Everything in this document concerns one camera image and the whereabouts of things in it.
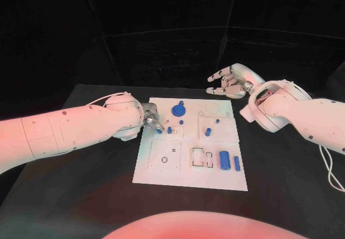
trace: pink-lit surface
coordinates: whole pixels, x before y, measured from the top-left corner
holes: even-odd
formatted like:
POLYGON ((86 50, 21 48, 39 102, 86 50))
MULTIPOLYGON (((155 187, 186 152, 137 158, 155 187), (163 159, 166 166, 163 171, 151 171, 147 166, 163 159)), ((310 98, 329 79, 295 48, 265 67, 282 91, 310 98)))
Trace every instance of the pink-lit surface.
POLYGON ((304 239, 290 231, 233 215, 171 212, 129 223, 104 239, 304 239))

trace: table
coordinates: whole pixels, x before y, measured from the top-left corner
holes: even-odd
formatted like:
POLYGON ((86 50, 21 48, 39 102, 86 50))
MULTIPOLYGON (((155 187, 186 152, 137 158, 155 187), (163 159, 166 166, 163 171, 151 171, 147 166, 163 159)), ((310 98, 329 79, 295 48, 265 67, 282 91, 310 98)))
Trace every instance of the table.
MULTIPOLYGON (((63 108, 127 91, 150 97, 228 100, 205 90, 76 85, 63 108)), ((99 239, 150 215, 209 211, 267 222, 313 238, 345 234, 345 194, 327 184, 319 147, 287 125, 275 133, 248 123, 232 100, 248 192, 132 184, 138 137, 27 163, 0 208, 0 238, 99 239)), ((330 152, 345 182, 345 158, 330 152)))

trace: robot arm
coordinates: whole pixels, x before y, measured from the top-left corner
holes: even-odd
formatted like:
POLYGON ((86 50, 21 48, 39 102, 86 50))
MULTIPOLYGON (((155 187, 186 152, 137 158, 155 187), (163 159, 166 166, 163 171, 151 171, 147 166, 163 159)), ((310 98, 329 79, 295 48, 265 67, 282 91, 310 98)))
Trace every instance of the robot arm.
POLYGON ((222 87, 207 88, 207 93, 235 99, 249 93, 248 105, 239 111, 248 122, 257 121, 270 132, 290 123, 306 140, 345 154, 343 103, 311 100, 293 82, 265 82, 241 64, 223 68, 207 81, 218 78, 222 78, 222 87))
POLYGON ((0 121, 0 173, 36 159, 91 146, 111 136, 129 140, 141 126, 164 130, 155 105, 140 104, 128 93, 114 95, 105 107, 85 105, 0 121))

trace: dark background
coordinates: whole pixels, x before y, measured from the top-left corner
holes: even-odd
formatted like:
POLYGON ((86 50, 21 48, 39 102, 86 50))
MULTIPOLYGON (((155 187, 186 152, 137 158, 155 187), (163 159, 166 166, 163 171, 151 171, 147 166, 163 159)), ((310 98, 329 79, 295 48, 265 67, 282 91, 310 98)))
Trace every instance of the dark background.
POLYGON ((340 0, 1 1, 0 119, 59 109, 75 84, 203 89, 233 63, 345 101, 343 13, 340 0))

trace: blue part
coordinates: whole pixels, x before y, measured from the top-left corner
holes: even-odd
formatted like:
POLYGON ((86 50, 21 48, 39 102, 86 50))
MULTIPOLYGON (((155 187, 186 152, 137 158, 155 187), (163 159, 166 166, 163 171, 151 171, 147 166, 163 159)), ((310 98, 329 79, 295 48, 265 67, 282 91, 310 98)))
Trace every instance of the blue part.
POLYGON ((205 135, 209 137, 209 134, 210 134, 210 128, 206 128, 205 135))
POLYGON ((229 170, 229 158, 228 158, 228 151, 219 152, 219 159, 220 159, 220 170, 229 170))
POLYGON ((176 106, 171 108, 171 114, 177 117, 184 115, 184 106, 183 106, 183 101, 179 102, 176 106))
POLYGON ((235 160, 235 171, 241 171, 238 156, 233 156, 233 160, 235 160))

